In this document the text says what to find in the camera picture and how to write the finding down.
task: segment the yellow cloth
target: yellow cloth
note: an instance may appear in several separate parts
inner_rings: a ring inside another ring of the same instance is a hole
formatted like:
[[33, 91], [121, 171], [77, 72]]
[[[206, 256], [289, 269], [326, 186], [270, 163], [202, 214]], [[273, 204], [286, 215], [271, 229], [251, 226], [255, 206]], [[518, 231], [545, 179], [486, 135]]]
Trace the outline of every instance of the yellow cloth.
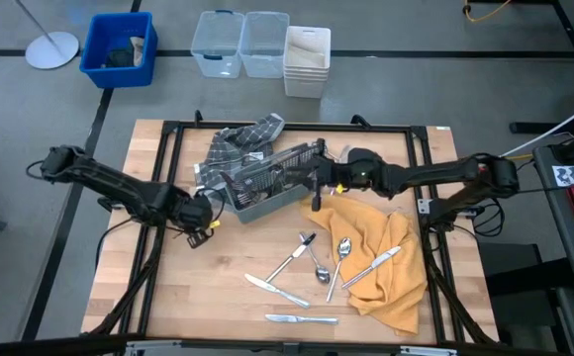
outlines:
[[339, 261], [337, 245], [344, 237], [350, 238], [350, 254], [339, 269], [344, 281], [368, 268], [383, 252], [401, 246], [395, 256], [349, 287], [348, 302], [361, 315], [372, 315], [393, 327], [398, 335], [417, 334], [419, 301], [427, 281], [421, 243], [411, 221], [399, 213], [386, 216], [350, 198], [324, 197], [319, 212], [312, 212], [307, 202], [311, 200], [303, 201], [301, 213], [332, 234], [335, 263]]

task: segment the silver spoon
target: silver spoon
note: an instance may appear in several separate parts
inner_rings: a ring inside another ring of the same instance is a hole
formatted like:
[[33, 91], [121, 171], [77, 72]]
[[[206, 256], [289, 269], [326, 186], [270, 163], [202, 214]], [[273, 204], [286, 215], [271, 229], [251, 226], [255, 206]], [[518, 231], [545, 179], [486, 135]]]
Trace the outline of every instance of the silver spoon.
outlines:
[[[304, 232], [300, 232], [299, 235], [301, 241], [305, 241], [305, 239], [307, 239]], [[320, 282], [328, 284], [329, 281], [331, 280], [331, 274], [329, 273], [329, 270], [327, 269], [327, 267], [321, 265], [318, 262], [318, 258], [316, 258], [316, 256], [314, 255], [314, 251], [311, 250], [311, 244], [307, 246], [307, 251], [309, 251], [311, 258], [314, 260], [314, 263], [316, 264], [316, 277]]]
[[348, 256], [350, 253], [350, 238], [345, 237], [339, 242], [337, 246], [337, 254], [339, 255], [339, 261], [335, 267], [334, 278], [331, 280], [331, 285], [329, 286], [329, 293], [327, 294], [327, 303], [331, 301], [331, 295], [334, 293], [335, 279], [337, 279], [337, 272], [339, 272], [339, 265], [342, 264], [344, 257]]

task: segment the table knife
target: table knife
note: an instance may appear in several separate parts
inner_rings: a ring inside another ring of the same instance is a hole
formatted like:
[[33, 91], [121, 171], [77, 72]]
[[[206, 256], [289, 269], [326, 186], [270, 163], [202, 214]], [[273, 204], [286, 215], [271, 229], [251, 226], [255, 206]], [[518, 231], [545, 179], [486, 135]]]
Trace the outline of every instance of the table knife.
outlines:
[[294, 258], [300, 257], [300, 255], [303, 254], [303, 252], [307, 249], [307, 246], [309, 246], [309, 244], [311, 243], [311, 241], [314, 240], [314, 238], [316, 238], [315, 233], [313, 233], [311, 236], [309, 236], [309, 238], [304, 240], [303, 243], [301, 243], [300, 246], [298, 246], [298, 248], [296, 248], [296, 250], [292, 252], [292, 254], [289, 255], [289, 257], [287, 257], [287, 259], [284, 260], [283, 263], [281, 263], [280, 266], [278, 266], [278, 268], [276, 268], [276, 270], [269, 275], [269, 277], [267, 277], [265, 282], [267, 283], [271, 282], [271, 280], [273, 280], [274, 277], [278, 276], [280, 271], [282, 271], [285, 267], [287, 267], [289, 262], [291, 262]]
[[276, 322], [319, 322], [329, 325], [337, 325], [337, 317], [309, 317], [282, 314], [266, 314], [268, 320]]
[[256, 277], [254, 277], [254, 276], [248, 275], [247, 273], [245, 273], [245, 278], [246, 278], [249, 282], [251, 282], [251, 283], [253, 283], [254, 285], [256, 285], [256, 286], [258, 286], [258, 287], [264, 289], [265, 291], [269, 291], [269, 292], [272, 292], [272, 293], [279, 294], [279, 295], [281, 295], [281, 296], [287, 298], [288, 300], [294, 302], [295, 304], [299, 305], [300, 307], [302, 307], [302, 308], [304, 308], [304, 309], [307, 309], [307, 308], [309, 307], [309, 302], [303, 301], [302, 299], [300, 299], [300, 298], [298, 298], [298, 297], [296, 297], [296, 296], [293, 296], [293, 295], [290, 295], [290, 294], [287, 293], [287, 292], [281, 291], [281, 290], [279, 290], [278, 288], [276, 288], [276, 287], [270, 285], [269, 283], [267, 283], [267, 282], [265, 282], [265, 281], [263, 281], [263, 280], [261, 280], [261, 279], [259, 279], [259, 278], [256, 278]]
[[366, 276], [367, 274], [369, 274], [372, 270], [374, 270], [375, 268], [377, 268], [377, 266], [379, 266], [380, 264], [384, 263], [384, 261], [386, 261], [387, 259], [393, 257], [397, 252], [399, 252], [402, 248], [399, 246], [395, 246], [391, 249], [389, 249], [388, 251], [380, 254], [379, 256], [377, 256], [377, 258], [375, 258], [375, 260], [373, 261], [373, 263], [370, 264], [370, 267], [366, 268], [365, 270], [359, 272], [359, 274], [353, 278], [351, 278], [348, 282], [344, 283], [342, 285], [343, 289], [346, 289], [352, 285], [354, 285], [355, 283], [357, 283], [357, 281], [359, 281], [360, 279], [362, 279], [362, 277]]

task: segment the wooden tabletop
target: wooden tabletop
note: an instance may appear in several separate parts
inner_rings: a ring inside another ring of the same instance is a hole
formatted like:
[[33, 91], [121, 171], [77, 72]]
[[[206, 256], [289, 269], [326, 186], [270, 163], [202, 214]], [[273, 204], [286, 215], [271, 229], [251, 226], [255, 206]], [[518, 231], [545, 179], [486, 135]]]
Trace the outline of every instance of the wooden tabletop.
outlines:
[[[129, 146], [123, 171], [149, 180], [157, 152], [162, 121], [138, 120]], [[194, 191], [193, 164], [205, 159], [214, 130], [185, 130], [175, 184]], [[449, 128], [428, 127], [430, 152], [434, 163], [456, 159]], [[172, 135], [168, 145], [172, 147]], [[399, 133], [329, 133], [284, 131], [274, 143], [274, 150], [314, 141], [322, 137], [329, 152], [339, 155], [350, 144], [379, 153], [389, 163], [408, 166], [405, 137]], [[421, 162], [421, 147], [416, 142]], [[166, 153], [161, 177], [165, 179], [170, 152]], [[461, 189], [461, 184], [438, 186], [440, 197]], [[376, 207], [385, 213], [402, 212], [415, 220], [419, 230], [412, 190], [392, 201], [373, 192], [351, 191], [347, 196]], [[313, 244], [320, 262], [333, 270], [331, 236], [315, 223], [303, 218], [299, 205], [292, 204], [257, 221], [242, 224], [234, 214], [224, 212], [215, 235], [197, 249], [191, 249], [185, 237], [173, 239], [168, 231], [163, 244], [157, 283], [151, 305], [147, 336], [181, 339], [230, 340], [300, 340], [317, 342], [414, 343], [435, 344], [430, 296], [426, 291], [420, 304], [420, 327], [416, 336], [397, 336], [393, 329], [370, 316], [360, 316], [347, 303], [348, 291], [338, 281], [333, 300], [325, 302], [327, 285], [314, 275], [314, 263], [307, 254], [294, 260], [272, 282], [276, 287], [311, 303], [304, 310], [288, 300], [265, 292], [247, 281], [243, 274], [259, 278], [268, 276], [299, 243], [299, 231], [315, 231]], [[109, 225], [127, 218], [124, 211], [113, 212]], [[472, 228], [471, 222], [459, 218], [457, 224]], [[104, 243], [82, 330], [97, 326], [126, 291], [140, 227], [129, 223], [110, 233]], [[447, 234], [456, 292], [472, 317], [492, 338], [498, 333], [490, 305], [487, 286], [476, 240], [463, 231]], [[449, 309], [441, 296], [441, 308], [448, 339], [453, 339]], [[142, 295], [136, 298], [130, 330], [137, 329]], [[339, 325], [313, 323], [276, 323], [265, 320], [266, 313], [334, 316]]]

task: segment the blue bin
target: blue bin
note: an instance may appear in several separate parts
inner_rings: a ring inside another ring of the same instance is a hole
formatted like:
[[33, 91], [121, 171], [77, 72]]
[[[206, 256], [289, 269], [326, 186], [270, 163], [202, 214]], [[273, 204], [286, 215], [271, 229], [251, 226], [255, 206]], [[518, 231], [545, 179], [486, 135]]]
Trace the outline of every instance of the blue bin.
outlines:
[[[107, 54], [131, 45], [130, 37], [143, 37], [142, 64], [135, 67], [103, 68]], [[89, 25], [80, 71], [98, 88], [146, 86], [152, 81], [157, 50], [157, 32], [148, 12], [98, 14]]]

